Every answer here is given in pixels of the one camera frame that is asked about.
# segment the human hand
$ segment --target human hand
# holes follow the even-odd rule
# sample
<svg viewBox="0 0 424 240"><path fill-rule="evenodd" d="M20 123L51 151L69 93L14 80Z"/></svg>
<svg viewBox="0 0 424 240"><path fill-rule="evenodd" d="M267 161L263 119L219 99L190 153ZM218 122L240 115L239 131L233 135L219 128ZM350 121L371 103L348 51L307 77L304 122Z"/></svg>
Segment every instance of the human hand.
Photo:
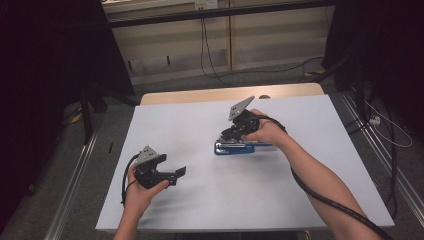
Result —
<svg viewBox="0 0 424 240"><path fill-rule="evenodd" d="M146 189L140 184L138 184L134 173L135 168L136 165L132 165L128 169L127 173L128 184L130 184L130 186L127 187L124 214L130 215L135 219L140 219L143 216L144 211L146 211L147 207L152 202L153 197L156 196L156 194L161 192L163 189L168 187L169 181L164 180L156 186L150 189Z"/></svg>
<svg viewBox="0 0 424 240"><path fill-rule="evenodd" d="M268 116L257 109L252 109L250 112L255 115ZM278 146L282 141L282 136L287 136L287 134L277 124L268 119L260 119L258 130L242 136L242 139L247 141L260 141Z"/></svg>

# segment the white table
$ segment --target white table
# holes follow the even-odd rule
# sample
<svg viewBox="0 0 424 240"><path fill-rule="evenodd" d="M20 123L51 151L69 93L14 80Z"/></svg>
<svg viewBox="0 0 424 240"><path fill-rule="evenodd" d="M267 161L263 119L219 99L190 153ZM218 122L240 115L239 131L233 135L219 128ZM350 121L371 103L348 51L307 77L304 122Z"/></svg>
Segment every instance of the white table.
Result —
<svg viewBox="0 0 424 240"><path fill-rule="evenodd" d="M177 186L155 197L139 222L139 230L225 232L326 227L293 180L280 151L214 155L213 144L219 133L231 126L227 120L230 107L246 97L137 107L96 229L117 229L123 210L122 175L129 159L145 145L168 154L159 171L187 166L187 173L178 179ZM285 125L294 139L346 183L371 221L379 226L394 225L328 96L318 91L315 96L256 98L250 108L258 108Z"/></svg>

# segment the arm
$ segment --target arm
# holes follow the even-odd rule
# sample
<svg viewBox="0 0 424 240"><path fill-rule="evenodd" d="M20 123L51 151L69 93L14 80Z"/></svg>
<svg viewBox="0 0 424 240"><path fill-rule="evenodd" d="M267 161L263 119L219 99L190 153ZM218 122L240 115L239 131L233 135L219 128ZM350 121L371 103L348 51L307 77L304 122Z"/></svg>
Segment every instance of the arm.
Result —
<svg viewBox="0 0 424 240"><path fill-rule="evenodd" d="M134 170L135 165L128 169L128 184L136 181ZM127 189L124 212L122 213L121 222L113 239L135 239L137 224L143 216L144 211L150 205L156 194L168 187L168 181L162 181L151 189L145 189L138 182L134 182Z"/></svg>
<svg viewBox="0 0 424 240"><path fill-rule="evenodd" d="M252 110L256 115L265 115ZM258 140L273 144L286 155L299 178L313 191L336 201L365 216L350 190L329 168L307 153L293 138L270 120L260 120L258 131L243 136L245 140ZM308 195L313 207L331 229L336 239L380 239L367 226Z"/></svg>

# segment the gray floor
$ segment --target gray floor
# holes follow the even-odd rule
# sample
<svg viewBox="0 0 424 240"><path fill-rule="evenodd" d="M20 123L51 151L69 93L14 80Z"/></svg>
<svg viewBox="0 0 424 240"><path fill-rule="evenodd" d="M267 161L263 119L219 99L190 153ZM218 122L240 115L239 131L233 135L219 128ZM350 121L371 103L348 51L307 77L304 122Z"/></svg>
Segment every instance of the gray floor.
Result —
<svg viewBox="0 0 424 240"><path fill-rule="evenodd" d="M281 70L289 66L274 66L256 70ZM319 60L306 65L306 71L318 70ZM229 75L222 78L231 86L254 86L267 84L286 84L310 81L311 78L300 79L303 75L302 68L286 72L250 72ZM229 87L220 83L215 78L205 76L176 79L161 83L150 83L136 86L137 97L149 92L207 89ZM333 104L339 113L343 123L349 123L354 118L343 101L343 96L349 93L336 93L331 80L323 83L323 88L330 95ZM120 149L123 146L129 123L132 118L133 108L120 104L113 99L106 99L108 110L106 113L93 113L94 125L98 127L97 141L83 169L84 176L81 178L76 190L76 197L70 203L70 211L62 231L59 231L60 239L112 239L113 236L94 229L103 200L107 194L112 175L117 164ZM66 111L71 111L75 106L69 106ZM396 122L402 123L402 119L396 118ZM352 125L348 129L355 129L358 125ZM397 141L404 142L401 133L397 133ZM364 161L376 187L385 199L389 193L389 175L384 169L378 155L370 146L363 132L358 131L351 135L351 139ZM56 210L61 203L68 183L72 178L74 169L80 159L83 150L84 128L82 122L69 125L61 134L61 141L55 148L54 153L46 165L44 171L35 183L35 194L25 197L10 219L0 239L44 239L49 231L49 226L55 216ZM414 144L410 148L398 148L398 165L405 174L412 187L419 195L424 194L422 172L424 163L423 141L414 138ZM395 227L387 229L394 239L421 239L424 236L424 228L417 220L415 214L405 201L402 194L396 190L398 199L398 213L395 218ZM312 239L334 239L328 230L310 231ZM306 239L304 233L295 233L295 239ZM139 233L137 239L293 239L285 233L222 233L222 234L157 234Z"/></svg>

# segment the white paper sheet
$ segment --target white paper sheet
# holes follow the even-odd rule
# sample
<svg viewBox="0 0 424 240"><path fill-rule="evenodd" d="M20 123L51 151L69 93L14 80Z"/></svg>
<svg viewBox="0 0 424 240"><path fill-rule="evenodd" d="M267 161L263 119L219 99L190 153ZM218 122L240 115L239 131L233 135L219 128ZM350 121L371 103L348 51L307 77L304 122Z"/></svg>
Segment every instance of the white paper sheet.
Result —
<svg viewBox="0 0 424 240"><path fill-rule="evenodd" d="M187 166L186 175L157 195L138 229L161 232L293 230L322 228L280 151L216 156L213 147L231 126L237 101L145 105L134 117L96 229L114 232L123 207L121 184L131 157L149 145L168 159L161 172ZM286 126L310 154L351 189L367 216L392 226L368 172L328 96L255 99L257 108Z"/></svg>

